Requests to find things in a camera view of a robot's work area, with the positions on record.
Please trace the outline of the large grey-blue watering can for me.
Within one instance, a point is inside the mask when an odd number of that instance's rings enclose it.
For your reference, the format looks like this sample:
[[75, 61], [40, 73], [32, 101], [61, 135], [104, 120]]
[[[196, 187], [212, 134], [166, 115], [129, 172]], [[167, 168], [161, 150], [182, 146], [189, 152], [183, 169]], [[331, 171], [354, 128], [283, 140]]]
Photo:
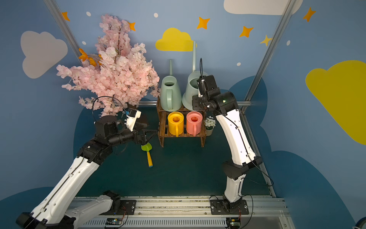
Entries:
[[196, 70], [196, 62], [196, 42], [193, 42], [192, 72], [188, 76], [186, 90], [182, 96], [184, 107], [191, 111], [193, 111], [193, 96], [199, 94], [197, 80], [201, 76], [200, 71]]

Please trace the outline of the pink watering can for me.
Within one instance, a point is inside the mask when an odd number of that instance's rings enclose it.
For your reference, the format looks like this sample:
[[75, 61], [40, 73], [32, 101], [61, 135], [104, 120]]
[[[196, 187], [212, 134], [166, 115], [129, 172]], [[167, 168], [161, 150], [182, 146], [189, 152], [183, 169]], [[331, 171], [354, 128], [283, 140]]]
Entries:
[[186, 131], [188, 134], [196, 137], [202, 126], [203, 116], [200, 112], [191, 111], [186, 115]]

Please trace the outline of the brown wooden slatted shelf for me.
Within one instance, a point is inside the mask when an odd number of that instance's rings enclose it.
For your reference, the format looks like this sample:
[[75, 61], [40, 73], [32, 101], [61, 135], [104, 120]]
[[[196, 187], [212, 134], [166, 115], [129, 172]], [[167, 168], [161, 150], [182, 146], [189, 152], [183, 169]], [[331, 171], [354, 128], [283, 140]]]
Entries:
[[[161, 147], [164, 147], [165, 139], [169, 138], [169, 137], [176, 137], [176, 135], [173, 135], [169, 132], [168, 115], [171, 112], [167, 112], [167, 111], [163, 110], [163, 108], [161, 107], [160, 98], [158, 98], [158, 100], [157, 100], [156, 109], [157, 109], [158, 118], [159, 118], [158, 138], [159, 138]], [[201, 124], [200, 133], [198, 133], [198, 134], [196, 134], [196, 136], [194, 136], [194, 135], [191, 135], [190, 133], [188, 133], [186, 130], [186, 115], [190, 112], [190, 110], [188, 110], [184, 106], [181, 106], [181, 108], [177, 112], [182, 113], [185, 118], [184, 119], [184, 131], [183, 131], [183, 133], [181, 133], [179, 135], [179, 137], [190, 137], [190, 138], [198, 137], [198, 138], [200, 138], [201, 147], [203, 148], [205, 146], [205, 140], [206, 140], [206, 131], [205, 131], [204, 121]]]

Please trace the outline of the yellow watering can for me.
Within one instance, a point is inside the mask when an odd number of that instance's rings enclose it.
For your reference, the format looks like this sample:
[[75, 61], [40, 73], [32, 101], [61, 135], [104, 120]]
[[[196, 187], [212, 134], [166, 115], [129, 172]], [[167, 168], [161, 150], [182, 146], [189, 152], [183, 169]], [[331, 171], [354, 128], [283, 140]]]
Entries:
[[168, 115], [168, 131], [175, 137], [184, 132], [184, 115], [180, 112], [171, 112]]

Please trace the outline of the mint green watering can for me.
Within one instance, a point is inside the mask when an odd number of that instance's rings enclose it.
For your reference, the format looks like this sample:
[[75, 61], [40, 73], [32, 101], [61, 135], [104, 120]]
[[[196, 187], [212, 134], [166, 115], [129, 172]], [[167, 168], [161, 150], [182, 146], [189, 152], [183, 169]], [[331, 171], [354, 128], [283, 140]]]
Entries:
[[182, 94], [177, 79], [173, 76], [173, 60], [170, 59], [169, 75], [162, 79], [160, 104], [167, 112], [178, 111], [182, 106]]

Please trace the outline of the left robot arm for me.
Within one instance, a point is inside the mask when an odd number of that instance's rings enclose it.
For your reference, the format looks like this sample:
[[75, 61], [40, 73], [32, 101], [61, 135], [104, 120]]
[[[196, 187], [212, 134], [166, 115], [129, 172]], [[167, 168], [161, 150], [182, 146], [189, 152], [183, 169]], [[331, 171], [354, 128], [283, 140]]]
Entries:
[[103, 164], [113, 152], [113, 147], [134, 142], [146, 145], [157, 130], [147, 129], [147, 122], [139, 122], [141, 112], [127, 109], [125, 127], [119, 129], [121, 120], [106, 115], [94, 122], [94, 138], [79, 150], [71, 167], [48, 194], [31, 212], [23, 212], [16, 219], [22, 229], [77, 229], [84, 223], [101, 214], [126, 215], [128, 212], [121, 203], [121, 196], [106, 191], [96, 200], [90, 201], [74, 210], [68, 207], [88, 178]]

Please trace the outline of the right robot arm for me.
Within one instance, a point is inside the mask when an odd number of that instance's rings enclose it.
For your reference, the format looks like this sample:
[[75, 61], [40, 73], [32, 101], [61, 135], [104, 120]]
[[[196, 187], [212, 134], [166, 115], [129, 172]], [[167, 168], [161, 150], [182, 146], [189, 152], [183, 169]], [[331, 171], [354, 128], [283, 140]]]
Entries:
[[212, 112], [221, 125], [229, 144], [232, 159], [223, 163], [227, 176], [223, 195], [225, 211], [238, 208], [242, 201], [242, 187], [246, 174], [263, 163], [252, 150], [241, 124], [239, 106], [233, 93], [221, 93], [213, 75], [197, 80], [199, 94], [193, 96], [193, 108]]

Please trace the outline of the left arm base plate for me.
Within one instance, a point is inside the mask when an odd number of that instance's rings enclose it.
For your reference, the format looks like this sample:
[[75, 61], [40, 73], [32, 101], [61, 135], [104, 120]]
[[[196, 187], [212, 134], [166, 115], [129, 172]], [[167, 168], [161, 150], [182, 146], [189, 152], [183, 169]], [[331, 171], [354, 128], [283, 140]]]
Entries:
[[111, 215], [134, 215], [136, 200], [120, 199], [114, 201], [110, 210]]

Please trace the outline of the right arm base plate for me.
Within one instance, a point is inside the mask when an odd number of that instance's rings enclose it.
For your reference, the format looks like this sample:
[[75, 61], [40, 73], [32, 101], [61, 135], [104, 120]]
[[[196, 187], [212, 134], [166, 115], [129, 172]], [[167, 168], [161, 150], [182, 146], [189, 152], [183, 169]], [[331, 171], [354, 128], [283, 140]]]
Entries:
[[249, 207], [244, 199], [230, 203], [228, 200], [210, 200], [212, 215], [249, 215]]

